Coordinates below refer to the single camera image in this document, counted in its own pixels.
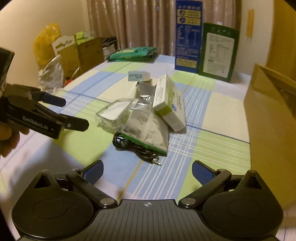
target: blue box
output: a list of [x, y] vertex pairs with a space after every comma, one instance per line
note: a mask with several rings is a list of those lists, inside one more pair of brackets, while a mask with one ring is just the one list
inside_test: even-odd
[[175, 69], [198, 73], [202, 39], [202, 2], [176, 1]]

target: finger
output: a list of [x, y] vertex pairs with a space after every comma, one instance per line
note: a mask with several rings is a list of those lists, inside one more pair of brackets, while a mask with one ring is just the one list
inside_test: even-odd
[[28, 135], [30, 132], [30, 129], [27, 127], [23, 127], [21, 128], [20, 132], [23, 133], [24, 135]]
[[10, 147], [15, 149], [20, 141], [20, 133], [14, 133], [11, 138], [9, 139]]
[[9, 125], [0, 121], [0, 140], [8, 140], [12, 135]]
[[2, 148], [2, 156], [7, 157], [7, 155], [12, 151], [10, 145], [4, 145]]

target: checkered tablecloth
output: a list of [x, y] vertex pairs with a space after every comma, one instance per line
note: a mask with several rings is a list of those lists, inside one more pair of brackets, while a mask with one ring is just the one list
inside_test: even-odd
[[[161, 167], [143, 162], [132, 152], [116, 151], [112, 134], [97, 127], [94, 121], [95, 113], [108, 103], [134, 97], [135, 83], [127, 81], [130, 70], [148, 71], [153, 78], [166, 73], [183, 92], [187, 132], [170, 134], [168, 155], [160, 158]], [[49, 108], [87, 119], [89, 129], [65, 130], [58, 140], [31, 131], [21, 136], [20, 144], [7, 158], [0, 160], [0, 203], [15, 237], [18, 234], [11, 221], [11, 209], [41, 169], [63, 173], [101, 159], [104, 174], [95, 185], [117, 200], [178, 201], [201, 186], [191, 173], [194, 160], [213, 169], [244, 174], [250, 169], [243, 106], [249, 82], [250, 76], [236, 72], [229, 84], [176, 71], [174, 57], [162, 55], [154, 63], [105, 62], [83, 74], [57, 93], [67, 100], [66, 106]]]

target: crumpled plastic bag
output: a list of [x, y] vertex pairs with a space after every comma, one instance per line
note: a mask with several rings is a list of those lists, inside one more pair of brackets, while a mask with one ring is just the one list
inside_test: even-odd
[[52, 49], [52, 43], [61, 37], [61, 30], [57, 23], [52, 23], [36, 37], [33, 48], [37, 64], [40, 69], [55, 57]]
[[61, 56], [58, 55], [51, 60], [44, 69], [39, 71], [38, 82], [41, 90], [47, 93], [53, 93], [64, 85], [64, 71], [60, 63]]

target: plastic bag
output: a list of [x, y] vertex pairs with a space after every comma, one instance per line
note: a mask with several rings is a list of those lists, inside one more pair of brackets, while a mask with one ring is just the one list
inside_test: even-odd
[[61, 56], [58, 55], [51, 60], [44, 69], [39, 71], [39, 84], [41, 90], [47, 93], [52, 93], [63, 87], [64, 71], [60, 63]]
[[106, 59], [110, 61], [148, 61], [157, 55], [157, 49], [153, 47], [135, 47], [119, 50]]
[[36, 37], [33, 48], [37, 64], [40, 69], [55, 57], [52, 49], [52, 43], [61, 37], [61, 30], [57, 23], [52, 23]]

